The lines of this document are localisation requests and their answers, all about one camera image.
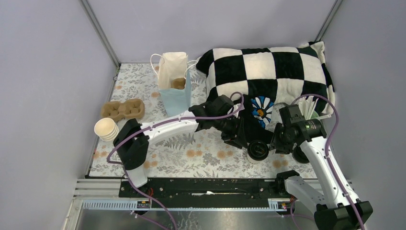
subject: blue and white flower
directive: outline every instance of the blue and white flower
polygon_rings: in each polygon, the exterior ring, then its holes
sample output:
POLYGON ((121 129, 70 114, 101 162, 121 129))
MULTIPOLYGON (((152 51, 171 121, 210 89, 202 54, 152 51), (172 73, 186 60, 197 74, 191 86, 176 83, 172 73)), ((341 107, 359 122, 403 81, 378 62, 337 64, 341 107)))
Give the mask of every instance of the blue and white flower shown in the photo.
POLYGON ((251 99, 254 111, 252 114, 256 117, 263 128, 271 122, 273 102, 268 97, 259 96, 251 99))

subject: paper cup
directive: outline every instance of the paper cup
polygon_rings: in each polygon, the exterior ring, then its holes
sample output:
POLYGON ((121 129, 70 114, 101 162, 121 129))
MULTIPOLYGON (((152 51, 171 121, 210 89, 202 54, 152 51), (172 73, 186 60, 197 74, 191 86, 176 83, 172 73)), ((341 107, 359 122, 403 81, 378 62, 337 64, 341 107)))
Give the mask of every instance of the paper cup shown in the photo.
POLYGON ((94 125, 94 133, 104 141, 113 140, 118 134, 118 126, 111 118, 103 118, 94 125))

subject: black and white checkered blanket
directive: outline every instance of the black and white checkered blanket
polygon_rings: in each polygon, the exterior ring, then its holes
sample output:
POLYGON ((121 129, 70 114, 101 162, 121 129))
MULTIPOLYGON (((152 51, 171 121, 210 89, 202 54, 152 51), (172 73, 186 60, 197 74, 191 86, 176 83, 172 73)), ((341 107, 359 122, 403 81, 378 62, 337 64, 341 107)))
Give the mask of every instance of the black and white checkered blanket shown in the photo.
MULTIPOLYGON (((196 67, 207 75, 208 101, 238 91, 250 97, 268 97, 275 104, 290 104, 307 93, 324 96, 335 103, 324 42, 308 43, 299 48, 216 48, 202 55, 196 67)), ((333 113, 323 100, 318 101, 315 111, 333 113)))

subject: wall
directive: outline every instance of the wall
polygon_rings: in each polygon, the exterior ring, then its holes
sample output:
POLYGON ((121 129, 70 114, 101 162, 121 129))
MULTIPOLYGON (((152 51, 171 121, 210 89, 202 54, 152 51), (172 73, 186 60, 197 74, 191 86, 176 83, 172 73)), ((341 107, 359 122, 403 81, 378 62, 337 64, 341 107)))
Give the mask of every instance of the wall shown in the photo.
POLYGON ((406 1, 344 1, 324 39, 345 175, 374 208, 371 230, 404 229, 406 1))
POLYGON ((121 62, 154 53, 197 58, 215 47, 297 46, 313 41, 334 0, 90 0, 121 62))
POLYGON ((60 229, 114 66, 79 1, 0 2, 0 229, 60 229))

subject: floral mat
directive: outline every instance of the floral mat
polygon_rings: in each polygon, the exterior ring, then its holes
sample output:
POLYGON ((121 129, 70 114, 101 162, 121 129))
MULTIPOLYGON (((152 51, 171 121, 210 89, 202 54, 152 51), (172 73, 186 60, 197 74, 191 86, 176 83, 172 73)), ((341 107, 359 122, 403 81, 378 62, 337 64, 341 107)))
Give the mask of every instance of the floral mat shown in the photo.
MULTIPOLYGON (((190 71, 192 81, 192 105, 206 99, 206 76, 195 68, 190 71)), ((149 64, 122 64, 111 101, 124 102, 139 98, 145 104, 145 116, 138 121, 152 122, 166 118, 160 98, 157 78, 149 64)), ((273 130, 280 121, 279 109, 273 106, 271 122, 266 128, 273 130)), ((118 122, 122 128, 126 120, 118 122)), ((144 167, 149 177, 219 177, 219 178, 275 178, 277 173, 296 170, 303 178, 316 178, 310 164, 297 163, 292 155, 269 153, 259 164, 247 160, 247 150, 237 149, 223 143, 221 132, 215 129, 170 137, 149 147, 144 167)), ((112 142, 99 140, 93 155, 89 176, 122 177, 121 165, 108 164, 107 154, 113 149, 112 142)), ((115 153, 115 161, 120 158, 115 153)))

